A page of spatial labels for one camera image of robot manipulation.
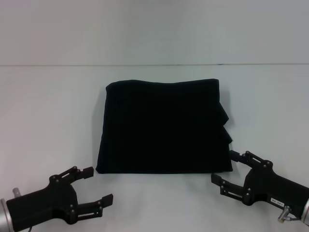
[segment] folded black fabric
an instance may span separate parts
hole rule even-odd
[[[232,171],[218,80],[130,80],[106,91],[99,173]]]

